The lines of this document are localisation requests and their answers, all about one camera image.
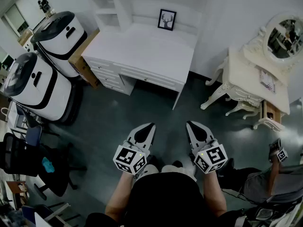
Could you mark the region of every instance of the mesh chair back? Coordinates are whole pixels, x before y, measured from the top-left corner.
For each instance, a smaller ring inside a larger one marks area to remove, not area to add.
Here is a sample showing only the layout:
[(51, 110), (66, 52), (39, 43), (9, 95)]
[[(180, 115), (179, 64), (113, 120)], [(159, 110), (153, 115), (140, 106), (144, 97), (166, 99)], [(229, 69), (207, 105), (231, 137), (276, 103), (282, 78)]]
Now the mesh chair back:
[(7, 174), (37, 176), (42, 159), (39, 147), (30, 146), (11, 133), (0, 144), (0, 167)]

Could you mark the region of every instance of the picture frame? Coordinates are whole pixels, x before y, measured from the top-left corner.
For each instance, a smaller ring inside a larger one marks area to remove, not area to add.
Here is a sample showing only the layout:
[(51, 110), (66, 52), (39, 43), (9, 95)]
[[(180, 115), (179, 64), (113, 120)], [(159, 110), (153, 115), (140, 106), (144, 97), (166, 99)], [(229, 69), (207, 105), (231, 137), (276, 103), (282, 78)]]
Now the picture frame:
[(161, 9), (158, 28), (173, 31), (177, 12)]

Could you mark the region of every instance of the oval mirror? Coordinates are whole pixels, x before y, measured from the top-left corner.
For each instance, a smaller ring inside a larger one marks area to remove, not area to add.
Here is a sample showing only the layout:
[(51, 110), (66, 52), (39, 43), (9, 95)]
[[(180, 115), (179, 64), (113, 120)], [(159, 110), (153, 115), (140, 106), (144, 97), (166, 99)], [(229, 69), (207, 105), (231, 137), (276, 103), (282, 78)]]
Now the oval mirror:
[(303, 48), (303, 23), (298, 18), (283, 20), (272, 30), (267, 48), (278, 59), (295, 57)]

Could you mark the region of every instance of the cardboard box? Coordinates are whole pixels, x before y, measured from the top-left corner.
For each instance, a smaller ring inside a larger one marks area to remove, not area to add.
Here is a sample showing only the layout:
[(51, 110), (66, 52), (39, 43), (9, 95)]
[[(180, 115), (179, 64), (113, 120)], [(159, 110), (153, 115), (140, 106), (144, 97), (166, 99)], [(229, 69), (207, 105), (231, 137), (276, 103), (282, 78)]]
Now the cardboard box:
[(80, 76), (86, 80), (93, 88), (97, 88), (101, 83), (95, 74), (90, 70), (89, 65), (83, 59), (81, 54), (90, 44), (90, 42), (99, 33), (99, 29), (95, 30), (87, 39), (78, 47), (78, 49), (70, 56), (68, 59), (69, 63), (74, 67), (74, 69), (80, 74)]
[(21, 46), (23, 46), (25, 44), (25, 42), (30, 38), (30, 36), (34, 35), (33, 32), (27, 28), (26, 30), (24, 30), (24, 32), (22, 33), (22, 35), (18, 38), (18, 42)]

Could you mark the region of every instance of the black lid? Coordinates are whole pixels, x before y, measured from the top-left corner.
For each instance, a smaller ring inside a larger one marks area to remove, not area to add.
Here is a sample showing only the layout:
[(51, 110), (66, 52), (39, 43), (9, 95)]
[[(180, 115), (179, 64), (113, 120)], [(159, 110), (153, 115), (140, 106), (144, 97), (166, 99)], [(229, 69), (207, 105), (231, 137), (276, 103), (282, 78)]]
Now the black lid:
[(75, 14), (68, 11), (54, 14), (40, 26), (30, 42), (34, 44), (55, 38), (70, 24), (74, 17)]
[(4, 82), (4, 94), (6, 96), (16, 96), (23, 91), (36, 62), (37, 55), (33, 52), (25, 53), (16, 59)]

